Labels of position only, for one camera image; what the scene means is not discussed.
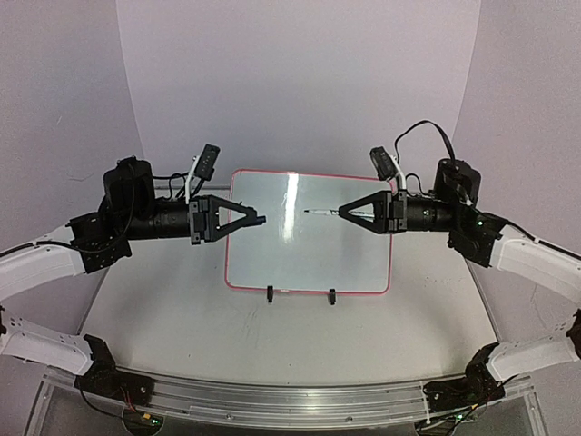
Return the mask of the white marker pen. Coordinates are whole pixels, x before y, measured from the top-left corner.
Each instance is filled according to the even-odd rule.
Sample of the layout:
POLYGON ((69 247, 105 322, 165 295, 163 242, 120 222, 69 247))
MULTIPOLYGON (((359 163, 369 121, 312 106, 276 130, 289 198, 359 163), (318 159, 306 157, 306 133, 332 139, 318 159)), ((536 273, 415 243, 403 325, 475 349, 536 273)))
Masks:
MULTIPOLYGON (((329 217, 340 217, 340 212, 338 210, 331 209, 305 209, 303 211, 306 214, 313 214, 319 216, 329 216, 329 217)), ((354 211, 352 213, 347 213, 347 217, 358 217, 366 221, 372 222, 374 220, 373 213, 365 213, 360 211, 354 211)))

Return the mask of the pink framed whiteboard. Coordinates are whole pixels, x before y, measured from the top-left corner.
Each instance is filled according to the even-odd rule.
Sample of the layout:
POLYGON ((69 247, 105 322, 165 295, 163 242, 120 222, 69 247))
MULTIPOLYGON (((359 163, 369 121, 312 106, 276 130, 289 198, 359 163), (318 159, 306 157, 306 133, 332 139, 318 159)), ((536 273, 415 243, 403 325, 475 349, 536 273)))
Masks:
POLYGON ((266 223, 231 233, 226 284, 236 291, 383 294, 390 287, 391 247, 339 217, 305 209, 340 206, 385 189, 369 177, 242 169, 231 177, 230 199, 253 207, 266 223))

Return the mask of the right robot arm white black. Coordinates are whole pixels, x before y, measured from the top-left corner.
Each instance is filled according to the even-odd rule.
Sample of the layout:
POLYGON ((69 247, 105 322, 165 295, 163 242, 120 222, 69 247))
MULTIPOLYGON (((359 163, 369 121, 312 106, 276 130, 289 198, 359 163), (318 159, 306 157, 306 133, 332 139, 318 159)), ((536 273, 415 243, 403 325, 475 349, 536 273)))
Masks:
MULTIPOLYGON (((346 203, 340 218, 375 234, 441 232, 448 247, 466 261, 513 273, 580 303, 580 257, 541 240, 508 219, 476 207, 480 173, 463 161, 439 161, 428 195, 408 192, 403 183, 346 203)), ((580 321, 528 342, 493 342, 480 348, 463 376, 432 381, 423 392, 430 411, 448 411, 501 399, 514 376, 579 362, 580 321)))

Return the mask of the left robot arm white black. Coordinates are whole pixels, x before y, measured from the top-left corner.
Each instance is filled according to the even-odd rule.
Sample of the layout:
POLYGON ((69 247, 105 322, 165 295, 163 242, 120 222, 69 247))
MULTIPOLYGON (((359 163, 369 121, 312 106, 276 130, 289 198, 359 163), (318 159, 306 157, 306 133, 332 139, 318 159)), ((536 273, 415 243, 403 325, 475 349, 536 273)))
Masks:
MULTIPOLYGON (((187 238, 216 243, 266 219, 251 207, 215 195, 158 197, 149 162, 122 159, 103 177, 99 209, 46 235, 1 253, 1 298, 6 300, 64 277, 104 270, 132 255, 138 240, 187 238)), ((68 335, 2 312, 1 353, 71 373, 80 393, 146 406, 153 379, 118 368, 107 343, 90 334, 68 335)))

